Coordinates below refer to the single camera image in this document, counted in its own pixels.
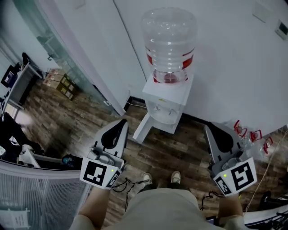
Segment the door frame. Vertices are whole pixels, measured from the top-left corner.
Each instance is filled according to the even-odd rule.
[[[84,70],[88,80],[97,87],[97,89],[102,93],[105,99],[111,104],[111,106],[119,115],[124,115],[126,111],[114,97],[86,55],[85,51],[80,46],[72,30],[69,28],[63,15],[58,9],[55,1],[36,0],[35,2],[48,25],[52,26],[51,29],[55,32],[55,36],[59,39],[60,42],[64,43],[64,47],[67,49],[67,52],[74,60],[74,62],[79,64],[81,69]]]

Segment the plastic water jug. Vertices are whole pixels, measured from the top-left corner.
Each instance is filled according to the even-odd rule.
[[[195,16],[178,8],[154,9],[143,15],[141,26],[154,81],[186,81],[193,71]]]

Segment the water bottle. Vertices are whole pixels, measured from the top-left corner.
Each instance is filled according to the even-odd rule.
[[[195,16],[183,9],[160,8],[146,12],[141,24],[154,82],[186,81],[193,72]]]

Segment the wooden floor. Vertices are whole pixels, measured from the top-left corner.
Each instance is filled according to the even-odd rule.
[[[58,158],[66,154],[86,156],[97,130],[119,119],[83,93],[69,101],[59,92],[41,84],[40,81],[33,86],[24,107],[25,115],[32,120],[25,131],[27,136],[38,142],[47,156]],[[210,190],[219,192],[207,171],[211,158],[207,152],[203,126],[184,115],[175,134],[152,129],[140,145],[133,141],[132,135],[145,114],[146,109],[130,106],[122,117],[129,122],[129,140],[124,152],[124,159],[127,160],[128,166],[118,182],[124,181],[125,177],[132,181],[140,181],[144,172],[150,172],[154,181],[160,187],[164,187],[171,173],[178,170],[182,175],[181,183],[191,189],[199,205],[202,197]],[[276,131],[272,136],[277,142],[283,136],[283,132]],[[288,144],[285,141],[275,155],[250,210],[257,209],[263,192],[270,190],[273,197],[278,197],[287,191],[278,180],[286,174],[287,150]],[[267,163],[256,163],[258,181],[262,178],[266,167]],[[256,186],[257,184],[242,193],[243,207],[246,207]],[[141,188],[141,185],[137,185],[130,192],[129,198],[135,196]],[[125,192],[111,193],[105,226],[121,219],[125,202]],[[206,199],[204,207],[203,213],[206,216],[216,215],[218,199],[216,197]]]

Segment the white sneaker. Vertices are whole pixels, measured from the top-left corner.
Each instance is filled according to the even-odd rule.
[[[144,173],[142,180],[146,181],[146,182],[143,182],[144,187],[146,185],[151,185],[152,184],[152,175],[150,173],[148,173],[148,172]]]
[[[180,184],[181,181],[181,174],[178,171],[175,171],[171,175],[171,183],[178,183]]]

